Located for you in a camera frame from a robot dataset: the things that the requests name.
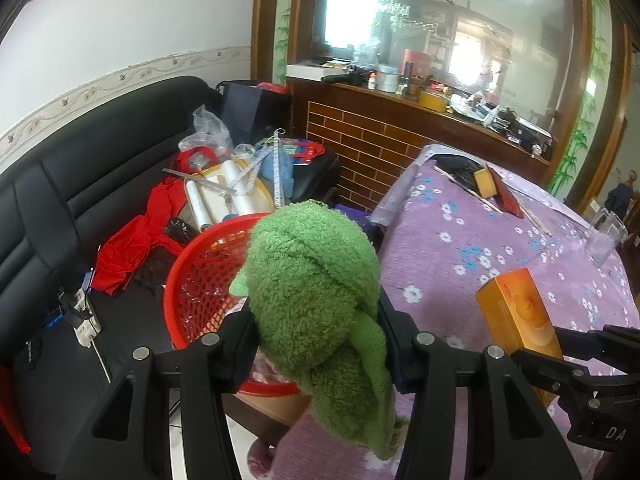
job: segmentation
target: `black bag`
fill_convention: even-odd
[[[255,144],[278,128],[289,129],[291,96],[254,88],[257,81],[223,81],[222,122],[234,146]]]

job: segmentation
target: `purple floral tablecloth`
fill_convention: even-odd
[[[427,160],[415,173],[380,253],[386,293],[418,328],[451,346],[481,351],[492,340],[475,293],[492,277],[521,267],[529,268],[554,325],[582,332],[604,324],[640,327],[620,258],[614,253],[597,269],[584,252],[585,228],[578,222],[516,192],[551,231],[545,235],[527,219],[493,211],[433,170],[433,164]],[[592,374],[618,373],[597,362],[588,367]],[[408,416],[412,400],[399,396],[398,412]],[[566,434],[568,417],[557,401],[548,412]],[[456,420],[451,478],[462,479],[465,394],[457,398]],[[602,452],[569,447],[583,478],[591,478]],[[265,478],[390,480],[400,457],[398,452],[381,462],[367,449],[331,436],[307,413],[282,439]]]

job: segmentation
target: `green fuzzy fabric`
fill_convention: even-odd
[[[396,423],[376,323],[380,263],[355,222],[318,202],[292,204],[253,228],[231,285],[249,296],[260,345],[314,400],[316,420],[387,460]]]

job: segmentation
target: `clear plastic bag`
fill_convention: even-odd
[[[211,148],[219,160],[229,158],[234,149],[229,130],[225,123],[209,112],[204,105],[194,111],[193,127],[195,133],[178,143],[181,152],[205,146]]]

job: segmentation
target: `yellow cardboard box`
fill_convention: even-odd
[[[511,355],[520,348],[562,359],[560,343],[529,269],[495,277],[476,292],[495,344]],[[534,388],[548,406],[555,395]]]

